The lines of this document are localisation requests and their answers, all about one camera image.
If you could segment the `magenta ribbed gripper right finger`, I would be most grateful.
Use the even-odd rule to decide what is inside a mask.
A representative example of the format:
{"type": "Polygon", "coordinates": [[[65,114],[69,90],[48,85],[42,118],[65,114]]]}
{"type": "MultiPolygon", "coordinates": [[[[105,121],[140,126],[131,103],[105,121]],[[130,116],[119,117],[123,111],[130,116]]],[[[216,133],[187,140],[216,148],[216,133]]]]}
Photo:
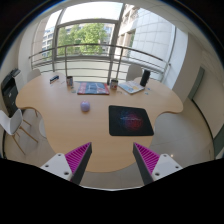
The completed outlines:
{"type": "Polygon", "coordinates": [[[168,154],[159,155],[138,143],[133,144],[133,155],[145,185],[182,169],[168,154]]]}

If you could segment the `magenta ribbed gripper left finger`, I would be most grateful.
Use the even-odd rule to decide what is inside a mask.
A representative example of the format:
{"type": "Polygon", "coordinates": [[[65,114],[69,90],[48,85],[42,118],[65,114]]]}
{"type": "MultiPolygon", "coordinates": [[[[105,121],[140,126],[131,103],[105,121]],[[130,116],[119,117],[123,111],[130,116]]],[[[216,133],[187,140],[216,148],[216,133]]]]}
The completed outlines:
{"type": "Polygon", "coordinates": [[[41,169],[79,185],[92,154],[90,142],[63,154],[57,153],[41,169]]]}

